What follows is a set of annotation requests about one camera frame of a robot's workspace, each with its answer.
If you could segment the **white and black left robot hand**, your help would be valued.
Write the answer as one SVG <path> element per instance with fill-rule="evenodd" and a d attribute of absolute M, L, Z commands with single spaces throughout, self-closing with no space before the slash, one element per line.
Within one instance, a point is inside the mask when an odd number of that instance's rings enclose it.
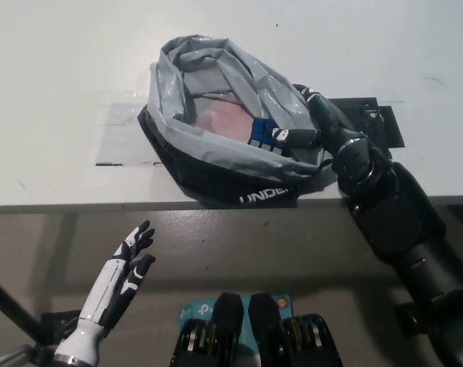
<path fill-rule="evenodd" d="M 155 261 L 140 252 L 153 243 L 148 220 L 135 227 L 106 261 L 80 312 L 77 327 L 108 332 L 125 313 Z"/>

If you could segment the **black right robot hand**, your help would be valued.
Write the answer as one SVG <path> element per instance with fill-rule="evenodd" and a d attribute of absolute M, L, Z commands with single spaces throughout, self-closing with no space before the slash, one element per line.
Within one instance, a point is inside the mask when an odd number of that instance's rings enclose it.
<path fill-rule="evenodd" d="M 309 86 L 296 84 L 295 88 L 305 100 L 310 119 L 317 127 L 314 130 L 274 128 L 270 136 L 275 143 L 289 150 L 323 147 L 334 157 L 369 154 L 367 136 L 355 131 L 347 116 L 334 103 Z"/>

